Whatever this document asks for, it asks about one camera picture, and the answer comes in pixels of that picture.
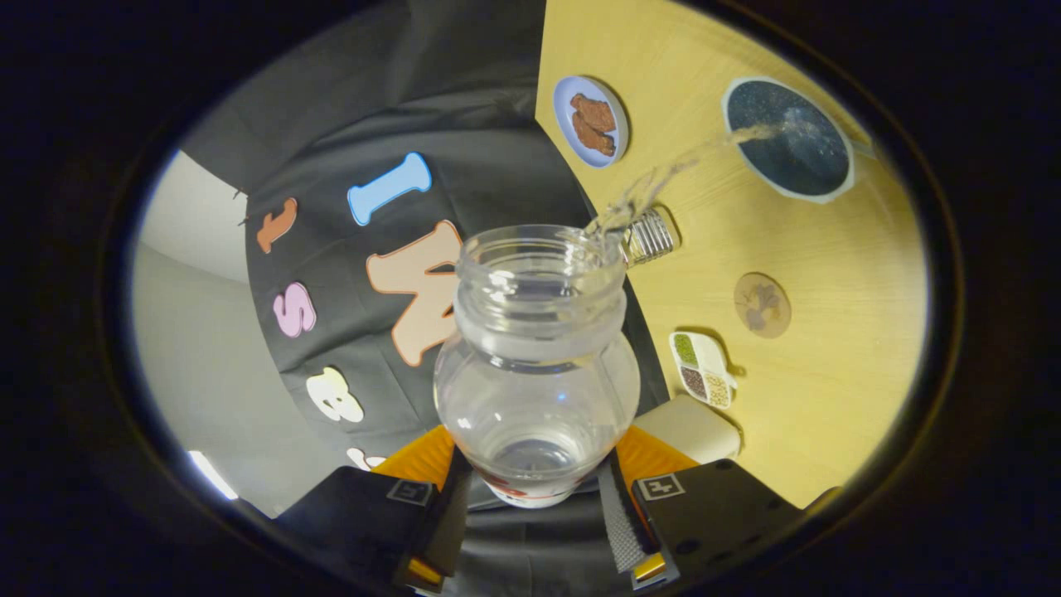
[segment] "orange letter n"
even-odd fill
[[[455,264],[459,256],[460,235],[452,223],[442,220],[428,235],[394,252],[372,254],[365,262],[368,282],[377,292],[416,295],[390,331],[395,349],[410,367],[419,367],[423,353],[456,330],[453,315],[446,315],[453,306],[456,273],[431,269]]]

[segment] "foam letter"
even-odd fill
[[[346,200],[350,204],[353,221],[365,226],[380,207],[408,191],[425,191],[431,188],[431,171],[423,156],[412,152],[397,168],[376,178],[363,187],[350,187]]]
[[[346,380],[335,368],[326,367],[324,373],[307,380],[306,391],[310,393],[310,399],[320,412],[332,421],[346,419],[360,423],[365,418],[361,404],[350,394]]]
[[[371,471],[380,464],[383,464],[383,461],[386,460],[386,458],[383,458],[382,456],[369,456],[368,458],[365,458],[365,453],[359,449],[350,449],[346,451],[346,455],[349,456],[350,460],[353,461],[353,464],[362,471]]]
[[[313,330],[313,324],[317,323],[310,293],[297,281],[289,285],[283,294],[277,295],[273,301],[273,313],[280,324],[280,332],[289,338],[297,338],[302,332]]]
[[[428,235],[388,254],[372,254],[365,263],[368,282],[377,292],[415,294],[390,331],[395,349],[405,365],[419,367],[424,351],[441,344],[456,324],[446,312],[453,306],[457,276],[453,271],[430,273],[443,263],[456,263],[460,235],[447,220],[435,224]]]
[[[283,199],[283,211],[277,218],[274,220],[272,213],[266,213],[262,221],[262,229],[258,230],[258,246],[261,246],[265,252],[272,251],[276,239],[285,234],[295,223],[297,212],[298,201],[295,200],[295,197],[289,196]]]

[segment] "blue plate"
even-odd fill
[[[571,107],[571,99],[581,93],[591,100],[608,102],[611,115],[615,118],[615,129],[605,133],[615,141],[615,155],[609,157],[597,150],[589,148],[578,141],[575,134],[575,126],[571,122],[571,117],[575,113],[575,108]],[[611,89],[605,87],[599,81],[594,81],[588,76],[567,76],[556,84],[553,91],[553,109],[556,111],[556,122],[560,125],[560,131],[568,139],[568,144],[575,151],[586,163],[593,168],[606,168],[623,157],[626,152],[626,141],[629,139],[629,123],[626,121],[626,112],[623,111],[623,104],[619,103],[619,98]]]

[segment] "white wall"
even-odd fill
[[[247,195],[177,152],[144,214],[140,239],[162,254],[247,283]]]
[[[144,375],[166,422],[240,497],[275,516],[350,464],[311,434],[292,402],[247,285],[141,243],[133,306]]]
[[[136,340],[155,403],[185,450],[207,456],[275,516],[336,467],[280,381],[247,284],[246,195],[177,153],[147,206],[133,268]]]

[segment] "jar mouth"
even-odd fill
[[[494,300],[593,301],[625,278],[619,239],[552,224],[481,232],[460,248],[462,281],[476,282]]]

